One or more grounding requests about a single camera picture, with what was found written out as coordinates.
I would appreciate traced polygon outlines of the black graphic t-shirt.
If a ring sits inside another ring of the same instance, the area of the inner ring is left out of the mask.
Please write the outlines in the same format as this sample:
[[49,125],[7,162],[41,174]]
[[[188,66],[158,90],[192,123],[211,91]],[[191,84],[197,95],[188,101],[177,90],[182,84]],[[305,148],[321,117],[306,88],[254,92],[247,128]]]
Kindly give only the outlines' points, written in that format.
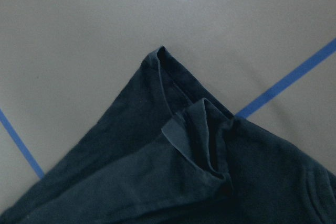
[[1,223],[335,223],[335,176],[160,47]]

